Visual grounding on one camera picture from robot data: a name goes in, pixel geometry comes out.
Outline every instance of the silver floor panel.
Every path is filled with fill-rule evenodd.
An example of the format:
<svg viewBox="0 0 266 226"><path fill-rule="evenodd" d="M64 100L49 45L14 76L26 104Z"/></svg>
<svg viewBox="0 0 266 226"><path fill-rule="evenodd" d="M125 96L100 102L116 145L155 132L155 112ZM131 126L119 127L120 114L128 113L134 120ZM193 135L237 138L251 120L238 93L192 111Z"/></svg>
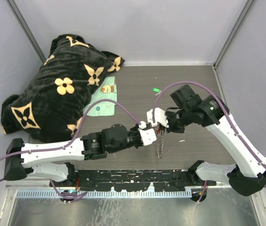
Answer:
<svg viewBox="0 0 266 226"><path fill-rule="evenodd" d="M258 226L251 197L231 188L209 188L200 204L189 198L17 198L10 226Z"/></svg>

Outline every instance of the small sticker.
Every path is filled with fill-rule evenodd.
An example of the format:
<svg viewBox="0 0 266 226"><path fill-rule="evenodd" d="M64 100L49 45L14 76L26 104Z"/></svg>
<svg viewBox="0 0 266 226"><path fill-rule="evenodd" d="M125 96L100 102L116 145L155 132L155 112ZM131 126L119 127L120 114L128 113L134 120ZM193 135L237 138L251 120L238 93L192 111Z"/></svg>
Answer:
<svg viewBox="0 0 266 226"><path fill-rule="evenodd" d="M106 85L103 85L102 88L101 88L101 92L102 93L114 93L114 89L115 89L115 86L114 85L109 85L109 84L106 84Z"/></svg>
<svg viewBox="0 0 266 226"><path fill-rule="evenodd" d="M153 88L153 91L158 93L158 92L160 92L160 89L158 89L158 88Z"/></svg>

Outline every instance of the dark wooden floor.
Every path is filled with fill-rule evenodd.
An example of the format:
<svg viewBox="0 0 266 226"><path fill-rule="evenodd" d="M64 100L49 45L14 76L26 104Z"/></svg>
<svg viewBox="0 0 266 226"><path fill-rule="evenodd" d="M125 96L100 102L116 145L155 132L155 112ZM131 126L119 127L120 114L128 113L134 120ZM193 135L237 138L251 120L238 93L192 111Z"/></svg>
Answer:
<svg viewBox="0 0 266 226"><path fill-rule="evenodd" d="M146 112L153 108L157 96L153 88L163 89L177 81L196 81L214 91L219 89L211 66L141 66L123 67L113 74L117 83L117 99L138 120L146 121ZM166 109L176 106L168 91L161 97L158 107ZM194 91L202 98L208 94L198 87ZM116 106L114 116L87 117L80 135L99 132L113 124L120 123L133 127L135 122ZM106 159L95 161L73 161L77 169L188 169L195 161L231 164L233 159L222 144L206 129L189 125L184 134L164 135L163 157L155 155L155 145L130 148L109 154Z"/></svg>

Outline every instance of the light green napkin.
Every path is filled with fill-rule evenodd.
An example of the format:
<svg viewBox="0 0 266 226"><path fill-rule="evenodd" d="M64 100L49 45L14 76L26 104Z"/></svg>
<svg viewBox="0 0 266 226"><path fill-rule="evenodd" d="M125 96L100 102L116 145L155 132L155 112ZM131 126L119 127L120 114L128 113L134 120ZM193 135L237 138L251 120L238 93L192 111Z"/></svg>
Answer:
<svg viewBox="0 0 266 226"><path fill-rule="evenodd" d="M110 99L117 101L117 89L115 83L115 77L108 77L104 80L101 87L99 87L95 93L92 94L91 102L84 109L83 113L94 102L102 99ZM115 104L111 102L101 102L94 106L87 115L89 116L110 116L114 115Z"/></svg>

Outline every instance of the yellow flower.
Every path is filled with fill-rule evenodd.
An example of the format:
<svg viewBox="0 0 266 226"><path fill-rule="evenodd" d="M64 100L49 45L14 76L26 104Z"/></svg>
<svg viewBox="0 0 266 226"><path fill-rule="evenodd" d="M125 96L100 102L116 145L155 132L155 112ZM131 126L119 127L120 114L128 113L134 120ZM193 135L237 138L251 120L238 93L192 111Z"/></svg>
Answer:
<svg viewBox="0 0 266 226"><path fill-rule="evenodd" d="M82 117L78 119L76 125L73 125L73 124L68 124L67 125L67 128L69 128L71 130L71 135L74 135L74 133L77 132L78 126L80 125L81 120L82 120Z"/></svg>
<svg viewBox="0 0 266 226"><path fill-rule="evenodd" d="M50 55L50 57L44 62L43 66L46 65L48 61L53 59L54 57L55 57L54 55Z"/></svg>
<svg viewBox="0 0 266 226"><path fill-rule="evenodd" d="M56 79L55 84L58 86L57 87L57 92L60 95L65 95L66 92L72 94L75 91L75 88L71 85L72 80L69 78L64 78L62 79Z"/></svg>
<svg viewBox="0 0 266 226"><path fill-rule="evenodd" d="M93 68L89 67L88 65L84 65L88 74L90 75L90 78L88 79L88 85L96 85L99 86L99 75L103 72L104 67L99 67L98 69L96 69L96 71L94 71Z"/></svg>
<svg viewBox="0 0 266 226"><path fill-rule="evenodd" d="M114 69L116 69L116 71L118 72L120 70L120 60L120 57L115 58L114 65L112 65L111 68L108 69L108 72L112 72L114 71Z"/></svg>

